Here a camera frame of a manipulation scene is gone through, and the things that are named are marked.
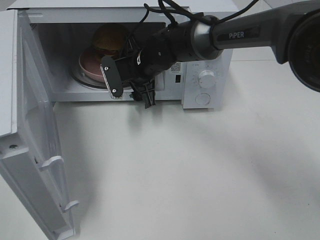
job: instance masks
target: round button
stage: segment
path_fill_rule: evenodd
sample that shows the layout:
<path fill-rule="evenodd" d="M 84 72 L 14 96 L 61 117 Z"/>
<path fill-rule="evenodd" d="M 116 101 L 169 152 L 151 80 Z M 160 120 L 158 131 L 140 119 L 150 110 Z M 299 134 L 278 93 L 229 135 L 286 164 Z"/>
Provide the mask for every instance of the round button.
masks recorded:
<path fill-rule="evenodd" d="M 200 72 L 198 80 L 200 87 L 204 89 L 209 89 L 216 85 L 216 76 L 211 70 L 204 70 Z"/>
<path fill-rule="evenodd" d="M 211 97 L 207 93 L 202 93 L 196 96 L 195 102 L 199 105 L 205 106 L 210 103 Z"/>

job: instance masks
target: wire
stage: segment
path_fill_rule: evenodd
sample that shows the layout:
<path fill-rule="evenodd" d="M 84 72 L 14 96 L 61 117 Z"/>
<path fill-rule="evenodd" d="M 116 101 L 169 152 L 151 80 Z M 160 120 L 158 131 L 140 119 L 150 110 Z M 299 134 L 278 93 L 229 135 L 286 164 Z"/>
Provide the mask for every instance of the wire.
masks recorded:
<path fill-rule="evenodd" d="M 177 3 L 175 3 L 173 0 L 158 0 L 160 9 L 155 9 L 150 7 L 148 4 L 144 4 L 143 6 L 149 10 L 150 12 L 153 13 L 159 13 L 159 14 L 165 14 L 167 16 L 167 18 L 169 18 L 169 20 L 171 21 L 172 24 L 175 24 L 175 22 L 172 21 L 173 16 L 171 14 L 178 14 L 178 15 L 183 15 L 188 17 L 190 20 L 197 20 L 200 21 L 206 25 L 212 25 L 212 24 L 221 24 L 224 23 L 226 21 L 229 21 L 231 19 L 234 19 L 238 16 L 240 16 L 241 14 L 247 12 L 249 9 L 251 9 L 259 0 L 253 0 L 248 6 L 246 6 L 244 9 L 230 15 L 227 16 L 223 19 L 217 20 L 216 18 L 212 18 L 212 19 L 206 19 L 203 16 L 198 16 L 197 14 L 191 13 L 187 10 L 185 10 L 183 7 L 179 6 Z M 167 3 L 168 5 L 170 5 L 173 9 L 167 9 L 164 6 L 164 3 Z"/>
<path fill-rule="evenodd" d="M 244 9 L 230 15 L 230 16 L 227 16 L 221 20 L 219 20 L 219 23 L 224 23 L 226 21 L 229 21 L 231 19 L 234 19 L 238 16 L 240 16 L 241 14 L 244 14 L 245 12 L 247 12 L 249 9 L 251 9 L 257 2 L 259 2 L 259 0 L 253 0 L 248 6 L 246 6 Z"/>
<path fill-rule="evenodd" d="M 249 9 L 251 9 L 258 1 L 259 0 L 253 0 L 244 9 L 242 9 L 242 10 L 240 10 L 230 16 L 222 18 L 220 20 L 215 17 L 212 17 L 211 19 L 207 19 L 207 18 L 204 18 L 203 16 L 200 16 L 199 14 L 191 13 L 191 12 L 187 11 L 186 9 L 184 9 L 183 7 L 181 7 L 180 5 L 178 5 L 173 0 L 158 0 L 158 4 L 159 4 L 160 9 L 152 8 L 148 4 L 145 3 L 143 6 L 146 8 L 146 13 L 145 13 L 144 17 L 141 19 L 141 21 L 133 28 L 133 30 L 129 33 L 128 37 L 126 38 L 124 46 L 120 51 L 120 57 L 122 57 L 123 51 L 124 51 L 126 45 L 128 44 L 129 39 L 134 35 L 135 31 L 147 19 L 150 12 L 164 14 L 170 20 L 170 22 L 173 26 L 177 25 L 178 23 L 172 14 L 183 15 L 183 16 L 186 16 L 187 18 L 189 18 L 190 20 L 196 20 L 196 21 L 199 21 L 199 22 L 204 23 L 206 25 L 212 26 L 212 25 L 224 23 L 226 21 L 229 21 L 231 19 L 234 19 L 234 18 L 240 16 L 241 14 L 244 14 Z M 166 6 L 164 5 L 164 2 L 166 4 L 168 4 L 169 6 L 171 6 L 173 9 L 167 9 Z"/>
<path fill-rule="evenodd" d="M 171 24 L 176 26 L 178 25 L 177 21 L 175 20 L 174 16 L 172 16 L 170 14 L 170 12 L 166 11 L 166 7 L 164 5 L 164 2 L 163 0 L 158 0 L 158 4 L 159 4 L 159 7 L 161 8 L 161 10 L 163 11 L 164 15 L 170 20 Z"/>
<path fill-rule="evenodd" d="M 147 19 L 148 15 L 149 15 L 150 11 L 147 9 L 146 12 L 145 12 L 145 15 L 144 17 L 140 20 L 140 22 L 138 22 L 135 27 L 131 30 L 131 32 L 129 33 L 128 37 L 126 38 L 125 42 L 124 42 L 124 45 L 120 51 L 120 54 L 119 56 L 122 57 L 122 54 L 123 54 L 123 51 L 125 49 L 125 47 L 127 46 L 128 44 L 128 41 L 129 39 L 134 35 L 135 31 L 143 24 L 143 22 Z"/>

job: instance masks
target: white microwave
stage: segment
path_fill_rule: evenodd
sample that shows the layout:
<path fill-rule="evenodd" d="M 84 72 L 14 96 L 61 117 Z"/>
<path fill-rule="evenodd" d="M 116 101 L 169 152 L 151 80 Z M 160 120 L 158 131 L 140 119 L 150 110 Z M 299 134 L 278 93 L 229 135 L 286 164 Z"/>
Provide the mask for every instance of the white microwave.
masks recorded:
<path fill-rule="evenodd" d="M 218 18 L 238 10 L 232 0 L 177 3 Z M 71 209 L 79 204 L 69 199 L 54 103 L 132 101 L 129 87 L 121 100 L 113 100 L 101 84 L 92 85 L 77 57 L 101 25 L 118 23 L 132 29 L 145 14 L 143 4 L 17 0 L 0 12 L 0 173 L 50 240 L 75 234 Z M 158 6 L 156 0 L 148 4 Z M 189 20 L 174 17 L 178 23 Z M 144 39 L 169 23 L 164 14 L 150 13 L 140 36 Z M 215 60 L 182 62 L 162 72 L 155 79 L 156 100 L 181 101 L 185 109 L 219 107 L 231 57 L 232 50 L 225 50 Z M 203 72 L 210 72 L 211 85 L 199 83 Z"/>

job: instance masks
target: label sticker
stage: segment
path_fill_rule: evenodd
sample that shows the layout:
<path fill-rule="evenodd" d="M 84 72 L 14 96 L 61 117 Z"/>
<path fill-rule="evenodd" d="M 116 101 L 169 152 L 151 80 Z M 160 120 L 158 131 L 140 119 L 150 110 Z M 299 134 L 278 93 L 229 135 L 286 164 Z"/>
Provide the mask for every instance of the label sticker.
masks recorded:
<path fill-rule="evenodd" d="M 181 62 L 176 62 L 171 66 L 171 73 L 173 74 L 181 74 Z"/>
<path fill-rule="evenodd" d="M 238 31 L 222 33 L 217 36 L 218 42 L 243 40 L 243 39 L 255 39 L 260 37 L 260 27 L 255 26 L 247 29 L 240 29 Z"/>

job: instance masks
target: microwave door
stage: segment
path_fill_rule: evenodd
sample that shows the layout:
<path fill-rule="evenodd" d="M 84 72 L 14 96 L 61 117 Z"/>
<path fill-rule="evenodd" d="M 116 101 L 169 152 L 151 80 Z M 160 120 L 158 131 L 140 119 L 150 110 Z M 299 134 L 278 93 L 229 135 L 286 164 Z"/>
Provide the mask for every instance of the microwave door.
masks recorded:
<path fill-rule="evenodd" d="M 50 240 L 75 234 L 64 159 L 44 79 L 23 11 L 0 12 L 0 173 Z"/>

